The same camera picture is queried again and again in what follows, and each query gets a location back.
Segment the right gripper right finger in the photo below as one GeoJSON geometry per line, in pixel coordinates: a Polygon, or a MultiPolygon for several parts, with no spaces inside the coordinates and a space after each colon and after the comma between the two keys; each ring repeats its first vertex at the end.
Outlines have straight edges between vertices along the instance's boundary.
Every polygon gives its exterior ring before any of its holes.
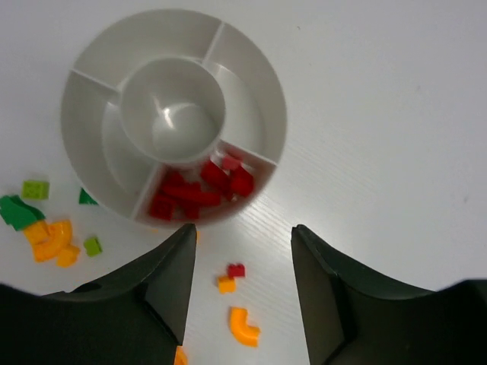
{"type": "Polygon", "coordinates": [[[390,278],[322,240],[291,232],[312,364],[484,364],[486,282],[431,291],[390,278]]]}

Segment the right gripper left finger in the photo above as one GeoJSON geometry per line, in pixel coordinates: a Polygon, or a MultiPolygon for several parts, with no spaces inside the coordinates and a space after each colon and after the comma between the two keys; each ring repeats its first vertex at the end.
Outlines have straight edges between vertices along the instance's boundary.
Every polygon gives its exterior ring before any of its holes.
{"type": "Polygon", "coordinates": [[[185,224],[150,252],[70,293],[1,286],[3,364],[172,364],[196,258],[185,224]]]}

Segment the orange arch lego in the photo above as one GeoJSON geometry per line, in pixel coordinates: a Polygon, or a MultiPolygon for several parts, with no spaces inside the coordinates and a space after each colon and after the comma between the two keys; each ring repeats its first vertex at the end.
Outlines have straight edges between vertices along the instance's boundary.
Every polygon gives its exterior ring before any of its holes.
{"type": "Polygon", "coordinates": [[[257,348],[259,345],[260,328],[248,322],[248,310],[240,307],[231,307],[229,328],[234,338],[242,345],[257,348]]]}

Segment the red lego brick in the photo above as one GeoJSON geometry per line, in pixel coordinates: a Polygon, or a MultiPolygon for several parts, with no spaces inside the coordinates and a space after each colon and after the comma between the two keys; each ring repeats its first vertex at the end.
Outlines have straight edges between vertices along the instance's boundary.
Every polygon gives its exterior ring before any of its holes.
{"type": "Polygon", "coordinates": [[[242,263],[228,264],[227,276],[229,278],[245,278],[246,277],[245,265],[242,263]]]}

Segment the red legos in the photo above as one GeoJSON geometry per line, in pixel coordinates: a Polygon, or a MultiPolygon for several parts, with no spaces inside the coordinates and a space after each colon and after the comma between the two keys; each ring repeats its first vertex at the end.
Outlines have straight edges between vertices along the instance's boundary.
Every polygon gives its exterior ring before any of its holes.
{"type": "Polygon", "coordinates": [[[254,187],[253,173],[241,159],[218,154],[189,170],[167,170],[151,198],[148,215],[165,222],[197,221],[248,197],[254,187]]]}

